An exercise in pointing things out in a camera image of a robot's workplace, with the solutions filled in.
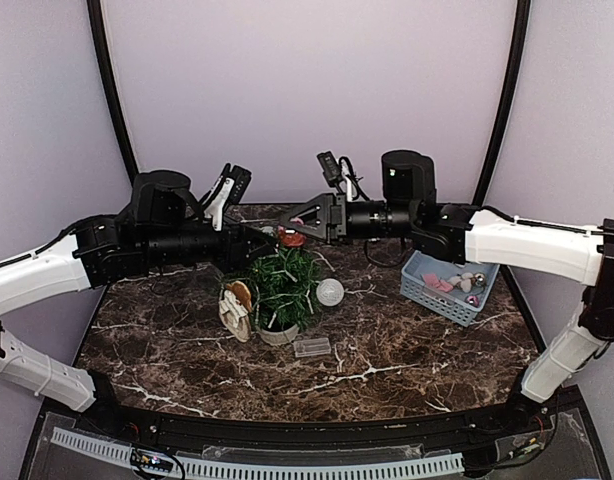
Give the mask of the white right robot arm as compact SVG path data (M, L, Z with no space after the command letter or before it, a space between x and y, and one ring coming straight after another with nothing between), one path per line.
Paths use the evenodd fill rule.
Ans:
M433 160L412 150L382 155L383 197L355 199L341 187L340 163L319 154L332 192L280 217L288 232L333 244L402 238L436 260L498 264L556 282L548 293L576 293L572 315L520 377L513 399L497 413L508 434L521 432L572 375L614 343L614 220L574 226L511 216L491 206L437 199Z

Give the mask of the clear string light garland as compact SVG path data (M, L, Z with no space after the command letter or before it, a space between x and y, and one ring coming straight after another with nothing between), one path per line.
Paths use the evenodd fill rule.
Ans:
M328 261L305 247L305 235L284 227L263 231L279 242L276 251L223 277L218 318L241 343L258 335L265 344L280 347L312 326L320 308L338 305L344 287L322 276L321 265Z

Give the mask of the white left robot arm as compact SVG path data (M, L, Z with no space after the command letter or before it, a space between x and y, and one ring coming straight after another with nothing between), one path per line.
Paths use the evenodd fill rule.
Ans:
M169 266L211 264L223 274L275 253L276 240L231 219L252 174L226 164L210 190L195 197L190 178L173 170L138 174L128 203L116 214L77 220L46 244L0 261L0 381L78 412L107 436L128 427L108 377L76 368L33 346L35 327L7 325L34 313L46 325L46 303L147 277Z

